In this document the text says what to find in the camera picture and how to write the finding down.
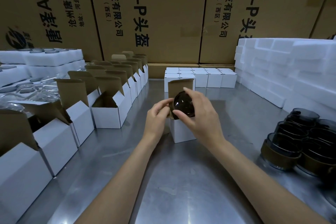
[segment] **metal table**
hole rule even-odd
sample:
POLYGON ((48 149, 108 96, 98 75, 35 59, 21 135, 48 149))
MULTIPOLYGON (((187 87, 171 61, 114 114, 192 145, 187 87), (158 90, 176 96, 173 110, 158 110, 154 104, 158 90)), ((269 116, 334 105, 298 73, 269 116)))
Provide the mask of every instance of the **metal table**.
MULTIPOLYGON (((228 141, 312 209, 336 223, 336 208, 325 199, 318 178, 297 168, 279 171, 259 157, 263 140, 287 112, 240 84, 234 89, 198 90, 211 100, 228 141)), ((73 223, 131 154, 142 137, 147 110, 163 98, 163 80, 150 80, 133 103, 123 127, 96 129, 18 223, 73 223)), ((130 223, 262 221, 228 172, 197 140, 174 144, 166 128, 149 160, 130 223)))

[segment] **person's left arm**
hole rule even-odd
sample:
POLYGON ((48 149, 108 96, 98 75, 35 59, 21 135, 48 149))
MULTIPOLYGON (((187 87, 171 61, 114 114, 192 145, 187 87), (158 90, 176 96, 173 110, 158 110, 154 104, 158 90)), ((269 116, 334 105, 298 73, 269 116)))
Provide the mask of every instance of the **person's left arm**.
POLYGON ((155 104, 147 113, 145 131, 137 147, 117 174, 111 179, 76 224, 128 223, 137 198, 148 160, 160 140, 173 99, 155 104))

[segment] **hand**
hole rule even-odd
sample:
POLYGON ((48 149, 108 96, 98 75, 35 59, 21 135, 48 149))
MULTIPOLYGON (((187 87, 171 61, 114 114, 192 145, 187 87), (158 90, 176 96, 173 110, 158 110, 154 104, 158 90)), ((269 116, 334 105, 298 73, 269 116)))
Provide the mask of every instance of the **hand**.
POLYGON ((190 119, 179 110, 173 113, 191 130, 194 136, 207 147, 216 147, 225 141, 218 114, 213 108, 210 100, 198 91, 183 88, 191 97, 195 108, 195 120, 190 119))
POLYGON ((152 109, 147 112, 145 131, 142 138, 150 140, 154 146, 157 145, 162 136, 166 118, 170 113, 168 104, 173 102, 173 100, 173 98, 162 100, 153 105, 152 109))

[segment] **person's left hand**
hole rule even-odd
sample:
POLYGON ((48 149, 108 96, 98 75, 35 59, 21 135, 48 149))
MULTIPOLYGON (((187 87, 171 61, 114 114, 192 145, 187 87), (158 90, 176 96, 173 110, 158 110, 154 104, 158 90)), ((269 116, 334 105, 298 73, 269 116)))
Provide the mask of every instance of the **person's left hand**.
POLYGON ((153 105, 152 109, 147 112, 145 131, 143 132, 143 140, 148 140, 153 143, 154 146, 159 142, 163 129, 165 127, 165 121, 170 113, 168 104, 174 99, 168 98, 153 105))

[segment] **packing tape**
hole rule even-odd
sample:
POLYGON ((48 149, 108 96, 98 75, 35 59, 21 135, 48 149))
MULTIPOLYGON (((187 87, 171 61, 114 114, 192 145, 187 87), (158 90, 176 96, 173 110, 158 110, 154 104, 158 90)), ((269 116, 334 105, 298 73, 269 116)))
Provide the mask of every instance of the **packing tape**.
POLYGON ((180 37, 200 37, 201 27, 185 28, 180 27, 180 37))
POLYGON ((336 6, 336 0, 326 0, 325 6, 328 6, 328 7, 336 6))
POLYGON ((307 0, 306 6, 308 7, 321 7, 323 0, 307 0))
POLYGON ((220 25, 209 25, 209 26, 204 26, 203 27, 203 35, 208 35, 208 36, 214 36, 214 35, 219 35, 220 30, 219 30, 220 25))

